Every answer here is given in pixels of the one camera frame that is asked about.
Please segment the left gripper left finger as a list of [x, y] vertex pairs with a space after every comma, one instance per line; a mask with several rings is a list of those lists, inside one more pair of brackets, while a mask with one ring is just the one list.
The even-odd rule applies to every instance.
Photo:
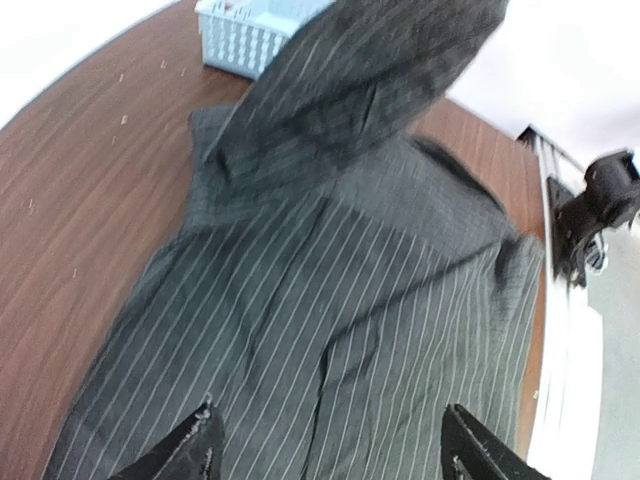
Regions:
[[221, 479], [225, 430], [211, 395], [147, 454], [109, 480]]

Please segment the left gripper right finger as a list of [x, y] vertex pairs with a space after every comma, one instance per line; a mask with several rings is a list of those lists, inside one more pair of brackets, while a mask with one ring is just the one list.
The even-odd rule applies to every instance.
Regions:
[[545, 480], [460, 404], [442, 417], [440, 464], [444, 480]]

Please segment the black pinstriped long sleeve shirt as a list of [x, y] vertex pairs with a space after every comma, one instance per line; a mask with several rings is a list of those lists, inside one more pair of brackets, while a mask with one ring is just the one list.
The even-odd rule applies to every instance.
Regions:
[[503, 1], [338, 1], [236, 105], [193, 112], [178, 234], [150, 259], [45, 470], [109, 479], [210, 394], [221, 479], [437, 479], [460, 404], [507, 445], [543, 262], [410, 134]]

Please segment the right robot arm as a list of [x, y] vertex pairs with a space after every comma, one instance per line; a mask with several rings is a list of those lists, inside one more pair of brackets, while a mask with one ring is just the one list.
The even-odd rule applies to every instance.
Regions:
[[586, 286], [586, 268], [595, 264], [596, 236], [631, 225], [639, 213], [639, 170], [635, 152], [622, 149], [596, 159], [586, 169], [578, 195], [550, 176], [546, 180], [551, 209], [554, 275], [571, 286]]

